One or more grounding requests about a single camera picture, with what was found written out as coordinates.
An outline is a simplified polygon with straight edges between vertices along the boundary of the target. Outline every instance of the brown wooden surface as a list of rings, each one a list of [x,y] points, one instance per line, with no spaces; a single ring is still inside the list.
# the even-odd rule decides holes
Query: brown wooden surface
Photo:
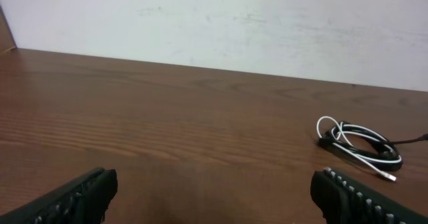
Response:
[[[15,47],[12,34],[7,26],[6,18],[0,6],[0,54]]]
[[[323,115],[398,140],[428,132],[427,109],[424,92],[14,50],[0,213],[103,166],[119,180],[106,223],[325,223],[310,179],[333,166],[428,215],[428,143],[399,147],[397,183],[314,144]]]

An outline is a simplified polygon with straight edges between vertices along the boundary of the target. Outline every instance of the cable connector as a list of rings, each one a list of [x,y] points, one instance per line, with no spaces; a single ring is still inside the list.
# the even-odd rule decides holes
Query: cable connector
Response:
[[[397,178],[395,176],[393,176],[393,175],[391,175],[389,173],[386,173],[385,171],[382,171],[379,174],[381,174],[384,178],[386,178],[386,179],[388,179],[390,181],[396,181],[397,180]]]

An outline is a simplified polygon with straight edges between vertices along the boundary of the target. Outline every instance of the cable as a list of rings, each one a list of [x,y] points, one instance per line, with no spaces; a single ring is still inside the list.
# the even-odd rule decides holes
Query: cable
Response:
[[[336,126],[325,132],[324,135],[321,135],[320,123],[326,118],[333,121]],[[318,137],[320,137],[320,145],[331,144],[332,146],[339,148],[391,181],[396,181],[397,178],[385,171],[397,171],[401,168],[401,165],[403,165],[403,159],[394,145],[428,140],[428,134],[424,134],[423,136],[413,140],[391,142],[384,136],[369,128],[345,121],[339,123],[329,116],[323,116],[318,120],[316,123],[316,131],[318,133]],[[346,134],[353,134],[365,139],[377,151],[377,154],[355,148],[346,137]]]

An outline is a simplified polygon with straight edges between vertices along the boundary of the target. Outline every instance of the white background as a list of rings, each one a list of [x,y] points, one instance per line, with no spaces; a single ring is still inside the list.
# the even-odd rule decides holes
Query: white background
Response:
[[[428,91],[428,0],[0,0],[17,45]]]

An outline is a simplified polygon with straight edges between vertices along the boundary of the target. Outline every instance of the white cable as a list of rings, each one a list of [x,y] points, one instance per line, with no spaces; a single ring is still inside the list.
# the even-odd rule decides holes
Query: white cable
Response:
[[[373,137],[371,137],[371,136],[367,136],[367,135],[365,135],[365,134],[361,134],[361,133],[358,133],[358,132],[351,132],[351,131],[343,131],[342,130],[342,128],[343,128],[343,123],[338,123],[335,119],[333,119],[332,117],[329,117],[329,116],[323,116],[323,117],[321,117],[318,121],[317,121],[317,123],[316,123],[316,131],[317,131],[317,133],[318,133],[318,137],[320,137],[320,138],[322,138],[322,135],[321,135],[321,133],[320,133],[320,123],[321,123],[321,120],[323,120],[323,119],[329,119],[329,120],[331,120],[331,121],[333,121],[335,124],[336,124],[336,127],[338,128],[338,130],[339,130],[339,134],[337,135],[337,136],[335,136],[335,139],[336,140],[339,140],[339,138],[341,137],[341,136],[343,136],[343,139],[345,139],[345,141],[346,141],[346,143],[348,143],[349,145],[351,145],[351,146],[353,146],[352,144],[351,144],[351,142],[347,139],[347,137],[346,137],[346,135],[345,135],[345,133],[346,134],[355,134],[355,135],[359,135],[359,136],[363,136],[363,137],[366,137],[366,138],[369,138],[369,139],[373,139],[373,140],[375,140],[375,141],[379,141],[379,140],[377,140],[377,139],[375,139],[375,138],[373,138]],[[371,132],[371,133],[373,133],[373,134],[376,134],[379,138],[382,138],[383,140],[385,140],[386,141],[386,139],[383,137],[383,136],[381,136],[380,134],[378,134],[378,133],[376,133],[375,131],[373,131],[373,130],[370,130],[370,129],[368,129],[368,128],[365,128],[365,127],[362,127],[362,126],[357,126],[357,125],[353,125],[353,124],[346,124],[346,126],[351,126],[351,127],[357,127],[357,128],[361,128],[361,129],[364,129],[364,130],[367,130],[367,131],[369,131],[369,132]],[[333,143],[333,145],[335,146],[335,147],[337,147],[337,148],[339,148],[340,150],[343,150],[344,152],[346,152],[346,153],[348,153],[348,154],[350,154],[351,156],[353,156],[354,158],[357,158],[358,160],[360,160],[361,162],[363,162],[364,164],[366,164],[367,166],[369,166],[370,168],[372,168],[373,170],[375,170],[376,172],[378,172],[380,175],[382,175],[383,177],[385,177],[385,178],[387,178],[387,179],[389,179],[389,180],[391,180],[391,181],[396,181],[396,177],[395,176],[393,176],[393,175],[391,175],[391,174],[389,174],[389,173],[386,173],[385,171],[381,171],[381,170],[379,170],[378,168],[376,168],[374,165],[372,165],[371,163],[369,163],[367,160],[370,160],[370,161],[373,161],[373,162],[382,162],[382,163],[397,163],[397,162],[401,162],[401,156],[399,156],[399,159],[398,160],[378,160],[378,159],[373,159],[373,158],[369,158],[369,157],[367,157],[367,156],[363,156],[363,155],[360,155],[360,154],[355,154],[355,153],[353,153],[353,152],[351,152],[350,150],[347,150],[346,148],[344,148],[343,146],[340,146],[339,144],[336,144],[336,143]]]

